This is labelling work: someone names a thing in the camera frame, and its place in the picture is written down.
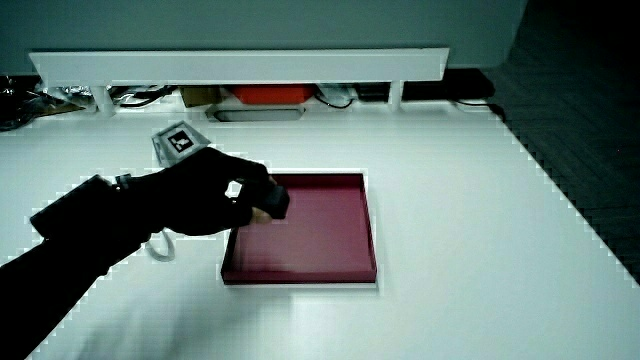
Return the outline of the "person's right hand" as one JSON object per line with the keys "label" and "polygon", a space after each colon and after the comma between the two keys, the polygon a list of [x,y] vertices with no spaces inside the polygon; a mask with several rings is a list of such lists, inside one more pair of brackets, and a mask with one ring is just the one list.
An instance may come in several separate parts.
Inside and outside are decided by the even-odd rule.
{"label": "person's right hand", "polygon": [[227,155],[186,122],[152,136],[162,170],[117,184],[153,233],[211,235],[286,217],[287,190],[260,163]]}

